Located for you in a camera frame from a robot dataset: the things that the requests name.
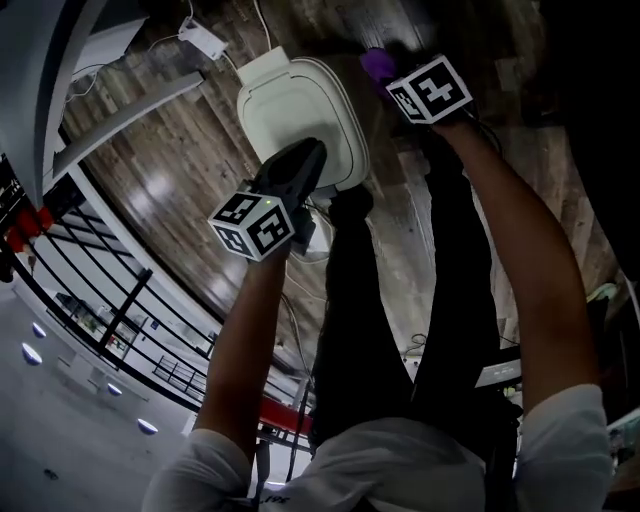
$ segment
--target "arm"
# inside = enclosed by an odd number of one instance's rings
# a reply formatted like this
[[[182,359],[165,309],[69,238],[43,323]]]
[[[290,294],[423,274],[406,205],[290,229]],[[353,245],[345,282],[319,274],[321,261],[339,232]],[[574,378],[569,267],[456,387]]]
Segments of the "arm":
[[[252,263],[220,337],[195,429],[231,439],[253,461],[262,393],[267,381],[288,248]]]
[[[559,223],[471,125],[435,129],[469,174],[513,288],[525,411],[564,389],[597,383],[582,279]]]

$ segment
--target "white lid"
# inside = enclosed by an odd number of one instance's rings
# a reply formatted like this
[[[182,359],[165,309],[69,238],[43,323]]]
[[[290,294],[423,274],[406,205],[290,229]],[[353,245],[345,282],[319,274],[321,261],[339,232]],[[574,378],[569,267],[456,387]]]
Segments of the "white lid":
[[[305,137],[327,146],[318,188],[356,186],[369,170],[362,129],[342,85],[324,63],[308,57],[272,69],[245,85],[238,117],[262,162]]]

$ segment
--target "power strip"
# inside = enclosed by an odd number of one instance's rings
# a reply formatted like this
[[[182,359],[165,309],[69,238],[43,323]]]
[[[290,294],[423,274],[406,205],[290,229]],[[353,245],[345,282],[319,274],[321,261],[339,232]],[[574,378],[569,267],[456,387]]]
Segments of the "power strip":
[[[193,18],[186,18],[178,31],[180,41],[189,41],[211,60],[218,60],[228,43]]]

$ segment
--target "floor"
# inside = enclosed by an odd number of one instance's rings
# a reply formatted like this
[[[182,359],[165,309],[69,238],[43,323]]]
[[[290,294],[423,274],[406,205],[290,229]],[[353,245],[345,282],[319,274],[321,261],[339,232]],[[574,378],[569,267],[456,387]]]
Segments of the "floor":
[[[64,127],[72,138],[161,81],[199,69],[206,82],[150,113],[104,144],[86,163],[122,214],[148,245],[212,308],[226,312],[241,283],[245,263],[223,250],[206,219],[259,162],[235,113],[240,83],[230,65],[211,62],[189,43],[158,38],[177,32],[189,12],[179,0],[149,2],[151,19],[126,59],[104,68],[95,87],[67,105]],[[229,41],[237,65],[267,50],[251,0],[196,1],[196,17]],[[561,127],[530,128],[522,105],[544,87],[536,77],[545,37],[539,2],[530,0],[262,0],[275,44],[290,53],[357,54],[385,46],[424,61],[445,53],[465,78],[482,119],[498,134],[507,160],[560,219],[576,252],[586,289],[616,275],[612,251],[594,218],[573,166]],[[89,85],[76,84],[75,92]],[[371,215],[381,291],[400,350],[415,333],[426,333],[435,285],[428,163],[410,141],[391,137],[394,114],[373,122],[371,177],[376,207]],[[285,285],[311,360],[324,302],[324,263],[290,262]],[[518,339],[517,314],[507,278],[494,258],[493,287],[505,338]],[[285,310],[280,317],[281,355],[300,366]],[[363,346],[357,343],[353,355]]]

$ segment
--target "white box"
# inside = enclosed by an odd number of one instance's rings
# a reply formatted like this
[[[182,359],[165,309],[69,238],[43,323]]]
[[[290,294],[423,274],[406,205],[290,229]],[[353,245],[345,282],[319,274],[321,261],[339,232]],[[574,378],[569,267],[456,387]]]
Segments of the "white box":
[[[280,198],[236,192],[209,217],[228,251],[262,261],[294,235]]]
[[[433,124],[473,100],[444,55],[389,84],[387,91],[412,124]]]

